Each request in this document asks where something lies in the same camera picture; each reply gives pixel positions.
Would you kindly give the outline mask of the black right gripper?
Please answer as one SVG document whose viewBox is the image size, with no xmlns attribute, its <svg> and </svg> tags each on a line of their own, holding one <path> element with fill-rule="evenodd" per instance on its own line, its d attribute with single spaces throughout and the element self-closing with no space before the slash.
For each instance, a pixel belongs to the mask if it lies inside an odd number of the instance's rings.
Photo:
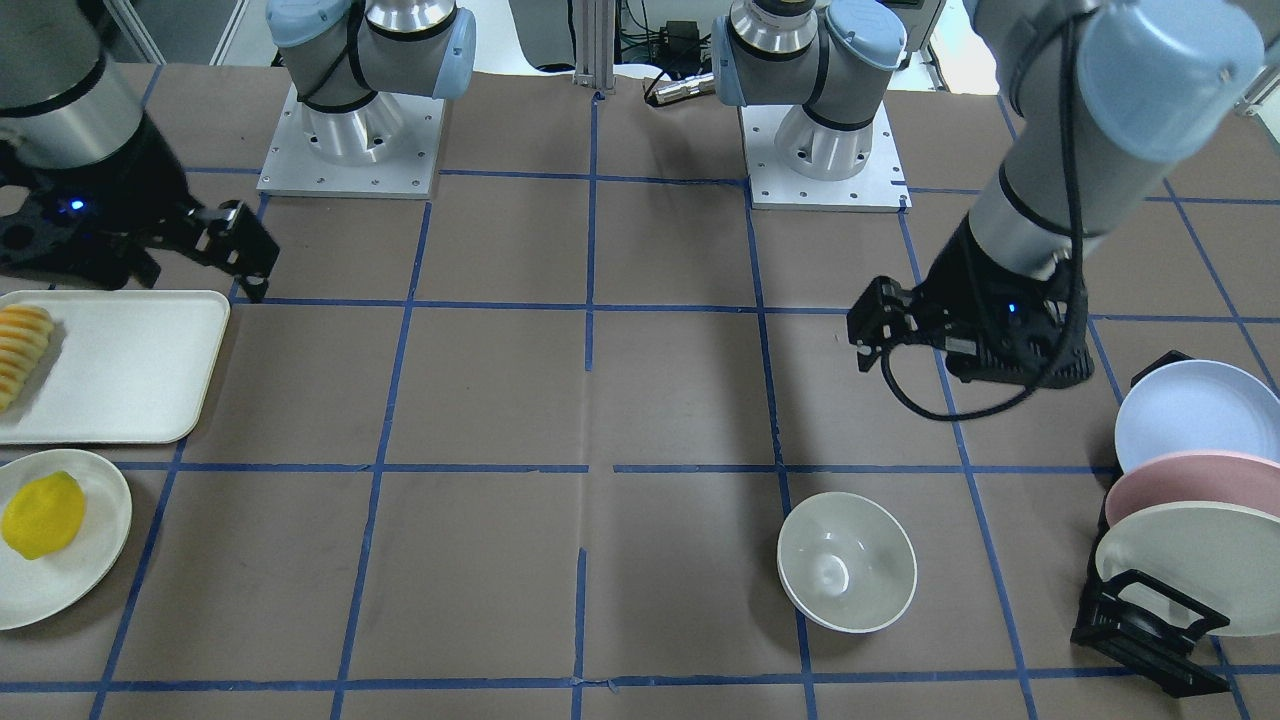
<svg viewBox="0 0 1280 720">
<path fill-rule="evenodd" d="M 239 200 L 202 208 L 148 115 L 120 149 L 86 167 L 27 167 L 3 141 L 3 187 L 28 192 L 3 218 L 5 277 L 151 288 L 161 272 L 150 254 L 156 249 L 227 273 L 251 304 L 268 296 L 280 246 Z"/>
</svg>

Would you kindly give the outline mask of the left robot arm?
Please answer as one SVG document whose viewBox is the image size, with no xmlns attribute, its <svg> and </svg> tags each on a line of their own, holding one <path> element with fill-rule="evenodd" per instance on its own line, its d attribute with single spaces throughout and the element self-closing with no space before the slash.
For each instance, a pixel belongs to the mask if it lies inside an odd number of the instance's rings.
<svg viewBox="0 0 1280 720">
<path fill-rule="evenodd" d="M 1275 1 L 969 1 L 1024 126 L 925 279 L 873 279 L 846 316 L 858 366 L 927 345 L 956 378 L 1088 380 L 1082 260 L 1198 152 L 1277 56 Z M 818 138 L 865 138 L 905 42 L 878 1 L 735 1 L 710 33 L 730 106 L 783 105 L 814 173 Z"/>
</svg>

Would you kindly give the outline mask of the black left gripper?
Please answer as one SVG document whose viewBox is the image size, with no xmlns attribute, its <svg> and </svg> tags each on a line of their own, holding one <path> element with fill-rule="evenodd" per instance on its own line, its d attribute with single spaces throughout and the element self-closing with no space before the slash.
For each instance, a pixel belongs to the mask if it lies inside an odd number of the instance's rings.
<svg viewBox="0 0 1280 720">
<path fill-rule="evenodd" d="M 867 373 L 895 348 L 943 340 L 947 369 L 960 380 L 1066 389 L 1091 379 L 1085 342 L 1088 293 L 1079 263 L 1052 264 L 1048 278 L 1001 266 L 963 219 L 925 279 L 914 288 L 876 277 L 846 314 L 849 343 Z"/>
</svg>

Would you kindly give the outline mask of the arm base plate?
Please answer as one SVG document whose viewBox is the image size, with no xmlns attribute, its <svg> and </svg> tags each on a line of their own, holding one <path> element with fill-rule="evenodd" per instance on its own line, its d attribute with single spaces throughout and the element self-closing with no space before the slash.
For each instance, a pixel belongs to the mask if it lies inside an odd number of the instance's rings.
<svg viewBox="0 0 1280 720">
<path fill-rule="evenodd" d="M 270 196 L 429 200 L 448 102 L 379 94 L 342 114 L 300 102 L 291 88 L 257 188 Z"/>
<path fill-rule="evenodd" d="M 869 126 L 838 131 L 801 106 L 739 110 L 756 210 L 906 211 L 913 201 L 884 106 Z"/>
</svg>

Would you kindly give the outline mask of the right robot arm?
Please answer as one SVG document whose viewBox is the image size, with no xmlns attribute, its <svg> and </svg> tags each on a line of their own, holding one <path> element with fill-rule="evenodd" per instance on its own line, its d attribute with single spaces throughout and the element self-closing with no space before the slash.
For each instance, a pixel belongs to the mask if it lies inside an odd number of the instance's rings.
<svg viewBox="0 0 1280 720">
<path fill-rule="evenodd" d="M 399 96 L 461 97 L 477 23 L 454 1 L 270 1 L 303 141 L 328 165 L 393 158 Z M 280 250 L 238 200 L 189 191 L 177 155 L 72 1 L 3 4 L 3 275 L 90 290 L 152 288 L 152 249 L 232 277 L 261 301 Z"/>
</svg>

